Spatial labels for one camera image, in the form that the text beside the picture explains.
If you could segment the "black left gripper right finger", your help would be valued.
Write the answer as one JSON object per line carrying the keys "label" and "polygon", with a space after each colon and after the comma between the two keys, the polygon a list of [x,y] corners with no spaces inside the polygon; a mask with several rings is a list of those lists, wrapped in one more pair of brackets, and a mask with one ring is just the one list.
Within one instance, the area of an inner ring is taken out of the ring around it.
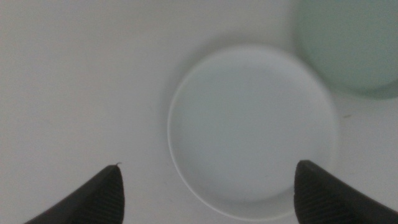
{"label": "black left gripper right finger", "polygon": [[310,160],[295,170],[294,209],[304,224],[397,224],[397,211],[350,187]]}

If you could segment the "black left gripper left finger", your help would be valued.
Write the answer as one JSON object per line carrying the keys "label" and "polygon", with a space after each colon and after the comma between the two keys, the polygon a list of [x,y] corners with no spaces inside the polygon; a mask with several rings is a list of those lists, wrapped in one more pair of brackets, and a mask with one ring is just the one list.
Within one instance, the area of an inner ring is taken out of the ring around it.
{"label": "black left gripper left finger", "polygon": [[125,196],[118,165],[109,165],[27,224],[122,224]]}

